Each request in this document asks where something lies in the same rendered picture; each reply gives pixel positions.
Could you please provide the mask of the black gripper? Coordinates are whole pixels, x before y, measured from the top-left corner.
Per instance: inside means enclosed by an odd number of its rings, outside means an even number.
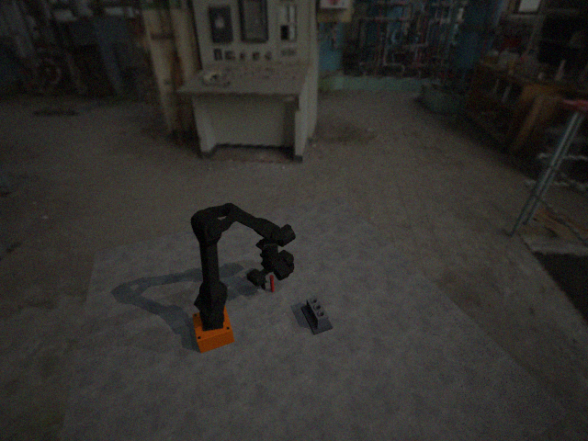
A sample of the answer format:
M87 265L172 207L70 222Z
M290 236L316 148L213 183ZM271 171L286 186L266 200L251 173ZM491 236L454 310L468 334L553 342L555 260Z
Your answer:
M269 266L274 262L274 260L278 261L279 258L282 256L283 256L284 262L288 262L288 263L294 262L294 256L293 256L293 254L290 254L286 250L283 250L283 251L277 253L277 255L274 257L265 257L262 255L262 253L260 254L260 256L263 258L263 262L261 262L261 266L263 266L264 269L261 270L260 272L256 269L254 269L253 271L251 271L250 273L247 274L247 280L249 280L256 287L261 286L261 288L263 290L266 290L265 283L267 281L266 281L265 276L270 273Z

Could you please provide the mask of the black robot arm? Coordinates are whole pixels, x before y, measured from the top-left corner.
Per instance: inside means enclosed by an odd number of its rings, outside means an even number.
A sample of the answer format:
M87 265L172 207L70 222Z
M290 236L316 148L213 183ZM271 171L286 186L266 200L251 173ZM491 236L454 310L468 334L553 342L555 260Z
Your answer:
M217 219L224 216L222 220ZM223 328L225 302L229 295L227 287L220 281L217 242L221 233L227 231L235 221L264 237L255 246L262 250L265 257L276 256L277 246L283 247L296 238L290 225L279 228L273 222L256 218L232 203L197 211L191 217L191 226L199 241L203 282L194 305L199 309L202 331ZM293 273L294 264L284 262L282 256L269 266L270 273L271 270L277 280L283 280Z

